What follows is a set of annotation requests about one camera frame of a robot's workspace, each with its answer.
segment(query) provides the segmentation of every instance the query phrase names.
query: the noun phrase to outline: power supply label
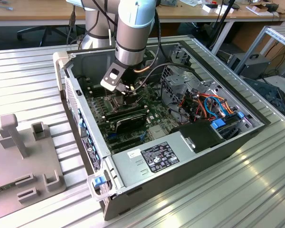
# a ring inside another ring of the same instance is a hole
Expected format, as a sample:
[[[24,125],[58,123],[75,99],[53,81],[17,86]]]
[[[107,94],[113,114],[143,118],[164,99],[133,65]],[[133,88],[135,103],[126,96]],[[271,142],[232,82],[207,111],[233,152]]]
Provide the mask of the power supply label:
[[[148,148],[141,151],[141,153],[153,173],[179,162],[179,159],[167,142]]]

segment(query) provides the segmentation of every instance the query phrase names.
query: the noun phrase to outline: black power cable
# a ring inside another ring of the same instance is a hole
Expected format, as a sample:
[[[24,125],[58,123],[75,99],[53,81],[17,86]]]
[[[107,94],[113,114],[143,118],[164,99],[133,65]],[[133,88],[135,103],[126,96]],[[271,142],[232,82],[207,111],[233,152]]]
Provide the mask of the black power cable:
[[[95,24],[85,33],[84,37],[82,37],[82,39],[81,39],[81,41],[80,41],[80,43],[79,43],[79,45],[78,45],[78,50],[80,49],[81,43],[82,43],[82,41],[84,40],[84,38],[86,37],[86,35],[87,35],[90,31],[92,31],[92,29],[95,28],[95,26],[97,25],[98,19],[99,19],[99,11],[97,12]]]
[[[96,2],[96,0],[92,0],[92,2],[98,7],[99,11],[102,12],[102,14],[110,21],[112,24],[114,24],[117,27],[117,24],[115,21],[113,21],[106,13],[105,11],[100,7],[100,5]]]
[[[185,68],[185,69],[187,69],[189,72],[192,72],[194,75],[196,75],[196,72],[195,72],[195,70],[194,70],[192,67],[186,66],[186,65],[184,65],[184,64],[178,64],[178,63],[163,63],[163,64],[159,64],[159,65],[157,65],[156,67],[154,67],[154,68],[149,72],[149,74],[147,75],[147,77],[142,81],[142,83],[141,83],[138,87],[136,87],[134,90],[130,90],[129,93],[134,93],[134,92],[136,92],[138,89],[140,89],[140,88],[146,83],[146,81],[148,80],[148,78],[151,76],[151,74],[152,74],[156,69],[158,69],[158,68],[160,68],[160,67],[165,67],[165,66],[176,66],[176,67],[179,67],[179,68]]]
[[[157,10],[155,10],[155,25],[156,25],[156,27],[158,29],[157,39],[158,39],[158,43],[159,43],[159,47],[160,47],[161,53],[165,57],[166,61],[170,62],[168,56],[166,55],[166,53],[164,52],[164,50],[162,48],[162,44],[161,44],[161,38],[162,38],[161,22],[160,22],[160,18],[158,16]]]
[[[70,21],[68,23],[69,25],[69,31],[68,31],[68,35],[67,35],[67,38],[66,38],[66,44],[68,45],[68,40],[70,38],[70,35],[71,35],[71,31],[72,31],[72,27],[74,27],[75,25],[75,21],[76,21],[76,14],[75,14],[75,5],[73,5],[73,11],[72,11],[72,14],[71,14],[71,17],[70,17]]]
[[[281,61],[278,63],[278,65],[276,65],[275,70],[277,70],[284,63],[284,61],[285,61],[284,56],[285,56],[285,51],[284,51],[284,54],[283,54]]]
[[[207,43],[207,46],[206,46],[207,48],[210,48],[214,38],[216,37],[218,31],[220,30],[220,27],[223,26],[223,23],[224,23],[224,21],[225,21],[225,19],[226,19],[226,17],[227,17],[227,15],[228,15],[228,13],[229,13],[229,11],[230,11],[230,9],[231,9],[231,7],[232,7],[234,2],[235,2],[235,0],[230,0],[229,1],[229,4],[227,6],[227,9],[226,9],[224,15],[222,16],[220,22],[218,23],[218,26],[216,26],[216,28],[214,29],[213,35],[210,36],[210,39],[209,39],[209,41]]]
[[[223,8],[223,3],[224,3],[224,0],[222,0],[221,8],[219,9],[218,17],[217,17],[216,22],[214,23],[213,29],[212,29],[212,31],[211,31],[211,33],[210,33],[210,37],[212,36],[213,31],[216,29],[216,27],[217,27],[217,25],[218,25],[218,21],[219,21],[220,13],[221,13],[222,8]]]
[[[269,51],[266,53],[265,57],[269,54],[269,52],[278,44],[279,42],[277,41],[270,49]]]

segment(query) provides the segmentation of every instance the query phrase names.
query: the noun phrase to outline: cardboard box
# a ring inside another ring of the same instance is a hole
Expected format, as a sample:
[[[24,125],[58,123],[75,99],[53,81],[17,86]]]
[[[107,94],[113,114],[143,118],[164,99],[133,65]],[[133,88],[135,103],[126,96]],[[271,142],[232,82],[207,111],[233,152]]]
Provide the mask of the cardboard box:
[[[266,6],[263,6],[263,5],[257,5],[257,6],[249,5],[248,7],[249,7],[252,11],[258,12],[258,13],[266,12],[266,11],[268,10],[268,8],[267,8]]]
[[[205,4],[203,5],[203,10],[205,10],[208,13],[214,13],[218,8],[218,5],[216,4]]]

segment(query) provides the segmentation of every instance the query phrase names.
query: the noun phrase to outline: slotted aluminum surface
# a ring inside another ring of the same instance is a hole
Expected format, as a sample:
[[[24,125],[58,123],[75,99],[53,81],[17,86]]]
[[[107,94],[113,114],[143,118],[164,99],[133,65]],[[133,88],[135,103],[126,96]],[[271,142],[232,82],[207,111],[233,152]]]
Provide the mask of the slotted aluminum surface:
[[[285,227],[285,118],[198,41],[162,40],[180,38],[272,124],[229,159],[104,221],[58,96],[52,54],[67,46],[0,51],[0,114],[15,113],[19,129],[37,121],[50,126],[67,184],[65,192],[1,218],[0,227]]]
[[[285,26],[269,26],[265,33],[285,45]]]

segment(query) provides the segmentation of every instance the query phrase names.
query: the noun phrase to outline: wooden desk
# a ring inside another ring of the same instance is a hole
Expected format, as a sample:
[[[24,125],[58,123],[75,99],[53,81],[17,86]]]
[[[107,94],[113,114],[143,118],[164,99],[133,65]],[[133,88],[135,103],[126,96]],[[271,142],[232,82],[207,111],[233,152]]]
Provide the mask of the wooden desk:
[[[67,25],[72,5],[65,0],[8,0],[13,11],[0,9],[0,26]],[[216,54],[234,22],[238,21],[283,21],[277,16],[260,17],[241,5],[238,11],[227,16],[226,25],[219,36],[212,53]],[[201,6],[191,7],[178,2],[177,7],[158,6],[162,23],[167,22],[214,22],[218,15],[207,13]],[[76,7],[76,24],[85,24],[85,11]]]

